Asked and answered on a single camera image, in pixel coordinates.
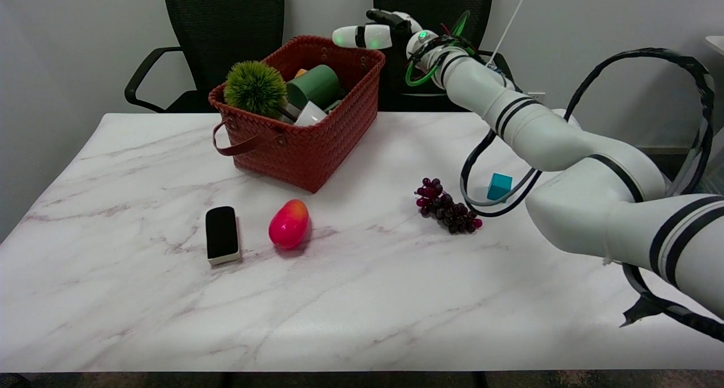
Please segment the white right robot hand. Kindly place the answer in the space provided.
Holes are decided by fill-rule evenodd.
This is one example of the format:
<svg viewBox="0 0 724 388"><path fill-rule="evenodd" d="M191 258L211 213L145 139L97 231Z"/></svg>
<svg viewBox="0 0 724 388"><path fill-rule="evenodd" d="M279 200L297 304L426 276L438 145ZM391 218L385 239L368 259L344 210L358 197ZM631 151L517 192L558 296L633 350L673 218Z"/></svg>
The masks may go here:
<svg viewBox="0 0 724 388"><path fill-rule="evenodd" d="M406 44L423 29L406 12L371 8L365 16L367 24L347 25L334 30L333 43L342 48L385 50Z"/></svg>

